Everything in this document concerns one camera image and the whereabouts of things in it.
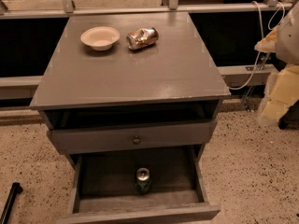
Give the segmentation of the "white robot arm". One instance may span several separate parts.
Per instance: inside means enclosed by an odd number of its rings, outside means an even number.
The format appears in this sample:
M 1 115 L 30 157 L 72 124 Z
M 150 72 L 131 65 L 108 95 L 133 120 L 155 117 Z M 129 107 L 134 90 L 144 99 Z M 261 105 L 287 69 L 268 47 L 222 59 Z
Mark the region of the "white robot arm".
M 299 101 L 299 3 L 296 3 L 265 38 L 254 46 L 260 52 L 275 53 L 287 65 L 267 80 L 265 97 L 259 106 L 259 121 L 278 123 Z

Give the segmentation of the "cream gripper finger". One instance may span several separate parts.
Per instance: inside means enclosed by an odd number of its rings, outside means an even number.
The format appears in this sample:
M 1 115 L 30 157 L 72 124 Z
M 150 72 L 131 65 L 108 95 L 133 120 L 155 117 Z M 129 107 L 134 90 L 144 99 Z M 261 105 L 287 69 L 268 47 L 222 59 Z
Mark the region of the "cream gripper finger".
M 262 125 L 274 125 L 298 100 L 299 65 L 287 64 L 280 72 L 268 77 L 257 120 Z
M 264 37 L 254 46 L 254 49 L 264 53 L 276 52 L 277 33 L 278 28 L 273 28 L 266 37 Z

